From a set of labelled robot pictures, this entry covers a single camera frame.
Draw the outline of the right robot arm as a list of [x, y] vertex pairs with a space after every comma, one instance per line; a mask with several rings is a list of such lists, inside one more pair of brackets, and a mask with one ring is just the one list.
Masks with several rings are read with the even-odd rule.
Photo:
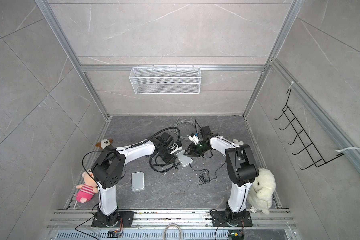
[[231, 194], [224, 213], [212, 217], [219, 221], [218, 226], [236, 227], [249, 216], [247, 198], [259, 175], [251, 147], [215, 135], [208, 126], [200, 128], [199, 133], [192, 133], [188, 139], [192, 142], [186, 150], [189, 157], [202, 157], [209, 150], [218, 151], [226, 157], [228, 176], [232, 182]]

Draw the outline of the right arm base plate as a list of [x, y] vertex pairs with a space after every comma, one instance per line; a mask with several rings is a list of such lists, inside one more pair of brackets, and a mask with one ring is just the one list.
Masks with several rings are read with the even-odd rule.
[[210, 215], [214, 227], [252, 227], [253, 222], [248, 211], [231, 213], [229, 209], [224, 211], [211, 210]]

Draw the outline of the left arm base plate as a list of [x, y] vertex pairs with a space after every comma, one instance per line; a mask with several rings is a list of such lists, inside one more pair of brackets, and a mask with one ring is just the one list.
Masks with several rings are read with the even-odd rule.
[[124, 228], [131, 228], [135, 212], [121, 211], [106, 216], [101, 211], [95, 213], [91, 227], [117, 228], [123, 224]]

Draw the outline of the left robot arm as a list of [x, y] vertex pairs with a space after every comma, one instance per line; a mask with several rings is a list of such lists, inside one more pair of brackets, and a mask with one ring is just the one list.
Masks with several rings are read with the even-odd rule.
[[92, 227], [112, 228], [130, 227], [132, 212], [119, 212], [116, 200], [116, 186], [123, 178], [126, 164], [144, 156], [153, 158], [159, 155], [162, 159], [173, 161], [175, 152], [181, 149], [180, 138], [173, 139], [170, 128], [162, 129], [147, 139], [126, 147], [113, 147], [112, 140], [104, 139], [96, 143], [99, 156], [92, 168], [84, 170], [84, 183], [78, 185], [76, 200], [86, 203], [95, 194], [99, 195], [97, 212], [93, 215]]

